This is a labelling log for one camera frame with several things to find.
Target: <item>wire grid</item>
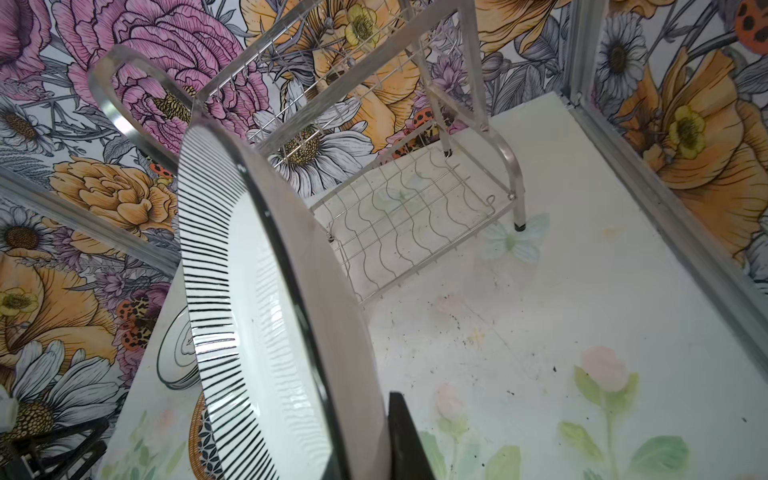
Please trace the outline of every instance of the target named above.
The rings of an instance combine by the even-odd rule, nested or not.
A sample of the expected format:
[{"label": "wire grid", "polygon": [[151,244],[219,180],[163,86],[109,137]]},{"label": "wire grid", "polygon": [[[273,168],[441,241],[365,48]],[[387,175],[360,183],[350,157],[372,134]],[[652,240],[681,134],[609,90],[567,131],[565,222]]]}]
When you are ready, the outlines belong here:
[{"label": "wire grid", "polygon": [[[487,178],[473,185],[472,177],[484,176],[462,154],[446,158],[432,144],[324,199],[315,217],[328,230],[358,300],[417,271],[506,211],[510,203],[501,189]],[[482,197],[477,186],[493,193]]]}]

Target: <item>leaf illustration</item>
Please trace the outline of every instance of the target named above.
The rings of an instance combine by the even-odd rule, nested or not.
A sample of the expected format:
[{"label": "leaf illustration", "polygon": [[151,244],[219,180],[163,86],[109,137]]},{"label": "leaf illustration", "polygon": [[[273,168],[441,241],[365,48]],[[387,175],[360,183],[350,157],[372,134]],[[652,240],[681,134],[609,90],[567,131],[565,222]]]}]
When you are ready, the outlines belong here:
[{"label": "leaf illustration", "polygon": [[187,446],[186,442],[182,442],[181,445],[179,445],[179,448],[176,449],[176,452],[170,457],[170,460],[168,460],[168,465],[165,467],[165,475],[170,475],[170,473],[176,468],[176,465],[178,464],[179,460],[181,460],[181,456],[184,453],[185,447]]},{"label": "leaf illustration", "polygon": [[139,452],[139,465],[142,467],[149,465],[149,449],[146,445],[142,446]]},{"label": "leaf illustration", "polygon": [[448,474],[448,470],[445,468],[445,457],[440,452],[440,447],[437,445],[437,439],[434,435],[427,432],[419,432],[419,440],[422,441],[422,447],[424,453],[429,460],[429,467],[432,469],[432,474],[436,480],[445,480]]},{"label": "leaf illustration", "polygon": [[584,470],[584,480],[603,480],[603,477],[590,469]]},{"label": "leaf illustration", "polygon": [[574,380],[578,391],[590,402],[600,405],[600,387],[580,366],[574,367]]},{"label": "leaf illustration", "polygon": [[605,393],[605,406],[610,413],[626,412],[637,395],[637,387],[640,384],[640,374],[631,373],[627,385],[618,392]]},{"label": "leaf illustration", "polygon": [[474,478],[480,466],[480,444],[476,439],[465,440],[459,451],[461,455],[453,459],[456,478]]},{"label": "leaf illustration", "polygon": [[112,476],[112,473],[114,472],[114,467],[112,465],[105,465],[101,469],[101,477],[103,480],[109,480],[109,478]]},{"label": "leaf illustration", "polygon": [[565,442],[581,452],[584,457],[596,462],[603,461],[603,452],[583,426],[576,423],[560,422],[558,430],[560,430],[560,435]]},{"label": "leaf illustration", "polygon": [[688,445],[682,437],[653,437],[632,455],[629,469],[648,475],[677,473],[687,467],[689,454]]},{"label": "leaf illustration", "polygon": [[485,464],[485,480],[520,480],[520,447],[504,445]]}]

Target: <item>black stripe pattern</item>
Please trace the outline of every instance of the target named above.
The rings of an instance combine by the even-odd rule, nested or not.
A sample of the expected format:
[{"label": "black stripe pattern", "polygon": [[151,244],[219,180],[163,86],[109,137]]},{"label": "black stripe pattern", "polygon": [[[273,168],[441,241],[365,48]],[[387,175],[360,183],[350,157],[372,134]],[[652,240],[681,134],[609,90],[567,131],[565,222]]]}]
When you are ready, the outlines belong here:
[{"label": "black stripe pattern", "polygon": [[276,480],[279,476],[259,426],[257,406],[243,378],[230,303],[230,218],[237,201],[248,193],[227,153],[200,134],[207,130],[191,130],[187,129],[180,155],[181,253],[213,436],[227,480]]}]

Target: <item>daisy center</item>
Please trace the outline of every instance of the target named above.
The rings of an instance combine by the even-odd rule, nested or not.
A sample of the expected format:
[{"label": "daisy center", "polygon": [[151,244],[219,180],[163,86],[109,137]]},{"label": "daisy center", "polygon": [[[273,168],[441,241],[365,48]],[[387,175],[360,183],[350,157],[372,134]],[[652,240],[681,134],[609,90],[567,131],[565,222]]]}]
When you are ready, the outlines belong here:
[{"label": "daisy center", "polygon": [[10,440],[23,439],[53,430],[53,410],[44,402],[22,403],[13,430],[5,434]]},{"label": "daisy center", "polygon": [[34,250],[40,244],[40,236],[29,227],[11,227],[5,231],[5,242],[11,248]]},{"label": "daisy center", "polygon": [[27,138],[28,140],[34,140],[39,137],[38,132],[25,118],[22,118],[13,112],[6,112],[3,115],[3,119],[5,120],[5,123],[7,123],[8,126],[13,129],[14,132],[23,136],[24,138]]},{"label": "daisy center", "polygon": [[[186,90],[191,97],[194,97],[197,93],[192,87],[184,87],[184,90]],[[183,122],[190,123],[192,114],[189,109],[170,92],[167,92],[164,98],[154,98],[152,101],[154,102],[154,106],[163,112],[163,115],[166,117],[177,117]]]},{"label": "daisy center", "polygon": [[320,148],[320,135],[312,137],[315,132],[317,132],[317,128],[314,125],[305,127],[304,130],[291,141],[283,145],[283,152],[286,155],[285,160],[288,163],[294,165],[306,165],[315,159],[317,151]]},{"label": "daisy center", "polygon": [[2,300],[2,305],[9,309],[21,310],[32,304],[32,298],[29,295],[19,295],[18,293],[6,293]]},{"label": "daisy center", "polygon": [[627,51],[624,50],[623,45],[615,45],[611,49],[608,64],[612,72],[624,73],[624,69],[627,67]]},{"label": "daisy center", "polygon": [[373,36],[373,22],[365,15],[360,15],[352,21],[352,31],[360,41],[366,41]]}]

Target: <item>metal frame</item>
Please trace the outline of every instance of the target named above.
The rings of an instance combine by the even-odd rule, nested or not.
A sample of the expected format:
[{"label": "metal frame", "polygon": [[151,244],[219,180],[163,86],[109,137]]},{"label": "metal frame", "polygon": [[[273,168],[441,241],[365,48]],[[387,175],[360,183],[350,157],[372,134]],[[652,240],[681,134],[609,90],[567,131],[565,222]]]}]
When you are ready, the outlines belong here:
[{"label": "metal frame", "polygon": [[[164,149],[162,145],[159,145],[159,142],[144,131],[139,123],[131,118],[127,108],[117,98],[111,84],[111,78],[118,69],[125,63],[143,69],[151,77],[155,77],[171,94],[178,96],[185,106],[200,112],[200,114],[204,114],[204,104],[211,100],[215,101],[217,93],[226,85],[231,84],[235,88],[237,81],[243,77],[243,71],[248,68],[253,69],[254,66],[257,67],[258,64],[263,63],[265,60],[274,60],[291,55],[286,53],[286,44],[291,45],[292,42],[295,42],[299,33],[292,33],[292,38],[281,45],[276,45],[276,40],[286,34],[290,34],[290,29],[293,27],[296,27],[295,32],[299,31],[305,25],[307,16],[321,2],[322,0],[302,0],[288,12],[277,12],[277,20],[273,27],[262,33],[253,44],[219,72],[197,93],[194,99],[189,98],[186,92],[179,88],[164,72],[152,68],[146,58],[135,52],[128,51],[125,47],[110,50],[89,74],[89,85],[94,92],[94,98],[96,98],[102,110],[118,126],[120,131],[126,134],[139,148],[153,156],[153,159],[160,161],[169,170],[175,171],[178,162],[176,155]],[[383,0],[382,5],[389,9],[389,5]],[[367,39],[360,39],[359,43],[355,46],[350,46],[346,50],[343,47],[337,46],[320,47],[330,48],[341,57],[341,60],[335,62],[334,65],[330,65],[329,71],[322,77],[317,78],[312,85],[308,87],[303,85],[302,96],[294,99],[281,112],[276,112],[277,117],[285,118],[285,121],[280,126],[264,130],[266,125],[260,125],[260,129],[263,131],[258,131],[251,135],[251,139],[256,138],[259,140],[256,144],[257,150],[264,158],[275,158],[277,156],[279,158],[277,160],[278,164],[279,162],[287,162],[292,155],[302,151],[310,141],[317,141],[319,136],[323,134],[324,129],[328,128],[329,125],[333,122],[337,124],[340,118],[344,118],[343,108],[347,103],[343,102],[359,102],[362,104],[363,98],[368,94],[373,94],[372,92],[375,87],[381,88],[382,82],[386,80],[386,77],[377,72],[382,67],[393,65],[393,62],[397,62],[395,64],[397,68],[392,68],[392,71],[387,75],[389,76],[395,71],[401,71],[408,61],[413,61],[419,67],[419,75],[432,107],[434,119],[422,125],[420,129],[412,132],[393,147],[385,150],[379,156],[379,159],[387,158],[387,156],[391,158],[395,150],[405,145],[407,141],[418,137],[427,128],[436,127],[442,146],[442,157],[450,157],[455,147],[457,151],[461,151],[469,158],[471,163],[479,169],[480,174],[488,176],[492,180],[492,184],[500,190],[495,190],[492,194],[475,191],[475,188],[467,182],[469,175],[461,172],[464,167],[460,164],[461,162],[458,157],[454,164],[443,160],[444,163],[438,165],[432,159],[431,154],[429,155],[429,162],[426,163],[426,160],[419,161],[411,153],[408,153],[410,157],[409,165],[413,165],[415,174],[421,177],[428,185],[420,188],[409,188],[408,190],[412,191],[413,194],[409,195],[408,199],[404,201],[401,199],[399,201],[397,210],[400,210],[401,214],[405,213],[407,217],[405,220],[393,220],[392,217],[395,216],[393,212],[387,212],[378,208],[373,200],[374,190],[383,187],[387,191],[389,181],[395,178],[395,176],[387,178],[386,183],[383,185],[372,184],[366,174],[383,162],[374,161],[366,165],[343,183],[325,192],[322,198],[311,207],[311,211],[318,217],[320,208],[325,207],[330,214],[330,221],[323,223],[323,226],[328,230],[329,240],[336,242],[334,247],[339,254],[339,261],[349,276],[350,286],[361,302],[370,298],[375,293],[379,293],[386,287],[399,283],[405,276],[417,273],[420,268],[436,260],[451,248],[457,247],[459,243],[471,235],[477,234],[480,229],[496,221],[510,209],[514,211],[515,228],[517,230],[525,229],[526,221],[525,188],[517,157],[509,144],[488,124],[474,2],[471,0],[440,0],[429,5],[412,5],[409,0],[399,0],[399,10],[393,11],[390,9],[389,14],[391,20],[386,25],[375,25],[375,28],[370,32],[370,36]],[[453,45],[453,48],[463,54],[468,66],[469,94],[472,99],[471,110],[458,104],[458,102],[439,90],[432,83],[430,72],[426,66],[426,52],[430,44],[440,35],[432,30],[433,27],[452,15],[458,15],[462,25],[461,49],[463,51],[459,50],[458,45]],[[317,41],[318,45],[322,45],[319,39]],[[366,82],[366,86],[371,86],[367,87],[367,90],[363,88],[362,90],[365,90],[365,92],[361,93],[360,86]],[[485,142],[493,147],[493,150],[498,155],[498,161],[503,165],[506,178],[497,178],[486,165],[464,149],[456,138],[448,134],[448,126],[443,117],[444,109],[455,118],[460,118],[464,121]],[[289,116],[287,114],[288,111],[290,111],[290,118],[286,118]],[[329,113],[333,116],[331,120],[320,120],[321,117],[323,119],[328,118]],[[311,134],[308,134],[309,137],[305,138],[306,135],[300,135],[310,125],[312,125],[313,131]],[[294,142],[297,145],[291,151],[286,151],[286,146],[290,142]],[[423,149],[424,152],[422,152],[421,157],[424,157],[425,152],[432,149],[434,147]],[[402,167],[401,161],[396,161],[395,165],[398,165],[399,168],[399,179],[394,181],[400,180],[402,183],[402,173],[405,167]],[[253,169],[247,163],[246,166],[249,173],[253,174]],[[436,168],[439,170],[439,173],[430,177],[424,173],[425,168],[428,170]],[[360,196],[355,191],[353,185],[360,178],[364,179],[368,184],[369,194],[366,193]],[[448,186],[445,185],[447,181],[451,182]],[[343,195],[345,190],[347,193],[351,192],[354,194],[357,201],[354,204],[345,205],[341,213],[334,213],[329,207],[329,202],[335,201],[335,199],[341,200],[342,197],[340,195]],[[431,198],[430,193],[437,194],[437,198]],[[456,205],[456,201],[450,202],[451,195],[455,196],[456,194],[461,194],[458,205]],[[353,211],[355,207],[359,214],[360,202],[366,199],[370,200],[373,207],[384,214],[375,220],[366,219],[367,226],[354,232],[354,240],[357,241],[361,248],[352,252],[345,248],[349,245],[351,239],[348,239],[346,242],[337,239],[335,228],[341,227],[341,223],[336,222],[336,220],[343,215],[344,226],[348,227],[347,214]],[[414,199],[415,201],[420,200],[422,203],[422,206],[416,210],[413,210],[412,205],[411,207],[408,205],[409,200]],[[447,214],[449,219],[447,221],[451,223],[454,231],[455,228],[458,228],[460,233],[443,234],[440,233],[439,228],[436,229],[433,225],[433,216],[437,218],[441,215],[437,210],[442,211],[443,204],[445,205],[445,214]],[[422,217],[427,215],[425,226],[434,235],[445,240],[442,244],[434,247],[425,247],[425,245],[417,240],[414,230],[417,229],[419,222],[424,222],[424,220],[420,220],[421,217],[417,217],[421,212],[426,212]],[[463,220],[462,213],[471,214],[471,220]],[[384,234],[381,234],[375,225],[385,219],[389,222],[389,227],[386,228],[388,230]],[[400,251],[397,229],[405,222],[410,222],[409,225],[412,228],[410,237],[413,242],[418,244],[423,250],[428,251],[429,254],[409,257]],[[391,232],[394,232],[396,237],[394,249],[382,254],[383,237]],[[363,247],[364,241],[361,240],[361,236],[370,235],[371,233],[373,233],[375,239],[372,240],[372,243],[365,240],[366,246]],[[366,254],[366,248],[371,247],[374,243],[377,243],[378,246],[379,265],[388,272],[388,275],[391,274],[391,278],[376,281],[369,275],[369,269],[365,265],[365,262],[369,259],[369,256]],[[372,291],[369,291],[370,289],[364,292],[358,291],[356,282],[353,281],[353,275],[350,272],[350,262],[361,252],[363,253],[362,272],[364,277],[367,281],[376,285],[376,288]],[[385,260],[385,258],[390,254],[403,262],[409,263],[410,266],[405,269],[395,269],[387,266],[388,260]]]}]

